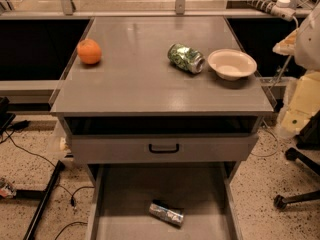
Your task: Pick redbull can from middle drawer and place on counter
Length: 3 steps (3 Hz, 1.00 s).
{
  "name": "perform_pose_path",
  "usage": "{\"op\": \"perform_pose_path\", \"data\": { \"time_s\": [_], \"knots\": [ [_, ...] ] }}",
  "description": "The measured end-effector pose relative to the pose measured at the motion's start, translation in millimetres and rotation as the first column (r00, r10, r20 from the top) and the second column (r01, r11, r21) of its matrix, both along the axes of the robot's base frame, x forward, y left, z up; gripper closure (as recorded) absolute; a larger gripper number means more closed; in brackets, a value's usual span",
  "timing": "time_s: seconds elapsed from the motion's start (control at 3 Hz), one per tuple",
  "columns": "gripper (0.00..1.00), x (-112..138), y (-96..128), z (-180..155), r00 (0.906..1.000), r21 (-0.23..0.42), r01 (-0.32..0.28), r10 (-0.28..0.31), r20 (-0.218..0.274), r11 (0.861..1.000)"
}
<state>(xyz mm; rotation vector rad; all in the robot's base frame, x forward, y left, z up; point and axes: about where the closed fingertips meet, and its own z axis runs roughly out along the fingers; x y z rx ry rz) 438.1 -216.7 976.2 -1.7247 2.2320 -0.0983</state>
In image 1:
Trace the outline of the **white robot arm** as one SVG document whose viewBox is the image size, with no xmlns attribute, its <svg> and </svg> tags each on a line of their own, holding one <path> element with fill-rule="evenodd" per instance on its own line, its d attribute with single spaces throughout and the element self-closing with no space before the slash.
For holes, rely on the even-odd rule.
<svg viewBox="0 0 320 240">
<path fill-rule="evenodd" d="M 284 105 L 277 118 L 277 134 L 291 138 L 320 111 L 320 4 L 273 51 L 292 55 L 295 63 L 306 70 L 298 80 L 287 85 Z"/>
</svg>

